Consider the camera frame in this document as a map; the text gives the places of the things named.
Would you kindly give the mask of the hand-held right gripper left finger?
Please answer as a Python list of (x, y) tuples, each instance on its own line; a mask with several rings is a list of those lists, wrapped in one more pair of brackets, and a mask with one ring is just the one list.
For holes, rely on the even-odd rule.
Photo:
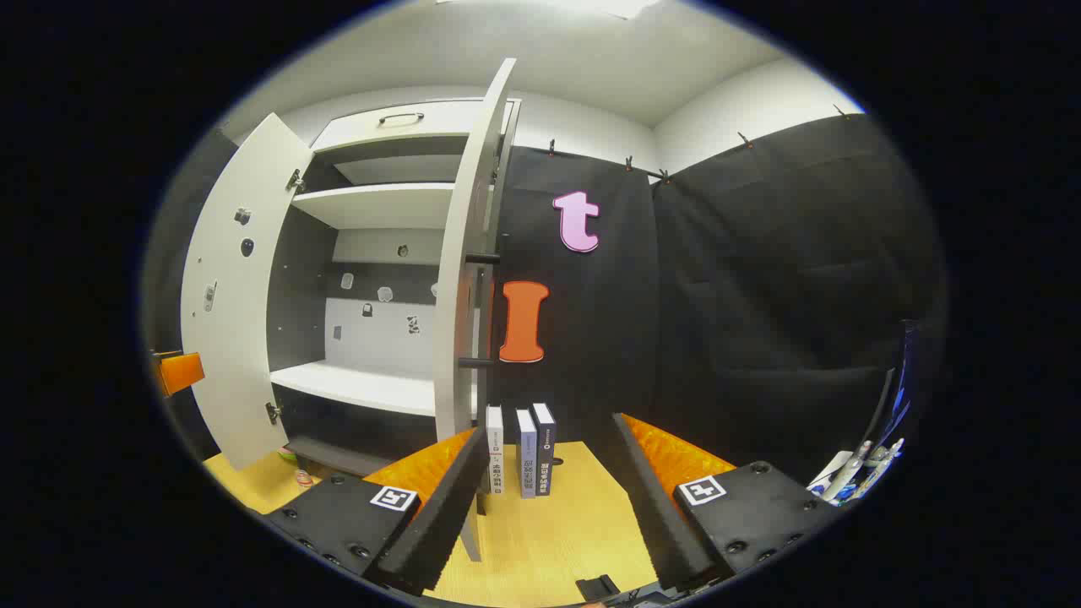
[(353, 578), (432, 591), (489, 466), (489, 440), (461, 432), (364, 478), (337, 475), (270, 508), (263, 523)]

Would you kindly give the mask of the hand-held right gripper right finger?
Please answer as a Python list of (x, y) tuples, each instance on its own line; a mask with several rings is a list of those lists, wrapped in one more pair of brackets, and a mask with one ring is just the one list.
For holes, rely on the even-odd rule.
[(737, 467), (625, 413), (611, 417), (610, 472), (632, 503), (664, 589), (738, 577), (804, 546), (841, 516), (780, 467)]

